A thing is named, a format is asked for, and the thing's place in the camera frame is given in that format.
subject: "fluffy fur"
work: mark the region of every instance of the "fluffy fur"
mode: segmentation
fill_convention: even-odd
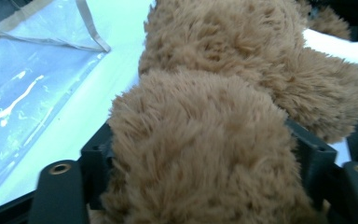
[[[157,0],[140,85],[108,120],[104,223],[319,223],[287,116],[326,141],[358,121],[358,66],[304,49],[289,0]]]
[[[358,65],[304,49],[304,24],[289,0],[157,1],[139,71],[185,66],[239,76],[335,142],[358,122]]]
[[[239,77],[149,72],[109,120],[117,169],[106,221],[312,223],[285,119]]]
[[[307,26],[310,29],[342,39],[349,40],[351,38],[349,24],[340,18],[331,7],[321,6],[312,10],[312,6],[307,0],[299,0],[298,3],[300,14],[307,18]]]

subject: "plastic packaging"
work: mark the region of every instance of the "plastic packaging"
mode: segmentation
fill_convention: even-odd
[[[79,19],[75,0],[16,10],[11,16],[24,17],[15,27],[2,23],[15,17],[0,21],[0,185],[108,51]]]
[[[86,0],[0,0],[0,37],[109,51]]]

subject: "white surface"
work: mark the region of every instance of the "white surface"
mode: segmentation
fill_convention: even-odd
[[[151,1],[88,1],[95,25],[112,47],[0,187],[0,205],[35,189],[40,171],[79,150],[108,117],[111,101],[138,81],[144,20]]]
[[[307,39],[306,46],[312,49],[343,58],[349,63],[358,63],[358,42],[350,42],[312,30],[306,30],[304,37]]]
[[[329,146],[337,151],[336,165],[342,167],[345,162],[351,160],[347,139],[342,139],[342,141],[330,144]]]

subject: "brown teddy bear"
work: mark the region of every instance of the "brown teddy bear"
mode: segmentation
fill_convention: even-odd
[[[358,121],[358,66],[304,48],[291,0],[157,0],[141,81],[114,101],[102,223],[319,223],[284,125]]]

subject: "teddy bear body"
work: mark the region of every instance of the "teddy bear body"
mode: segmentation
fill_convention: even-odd
[[[102,223],[319,223],[284,121],[351,133],[358,66],[304,48],[305,25],[290,0],[157,0],[108,120]]]

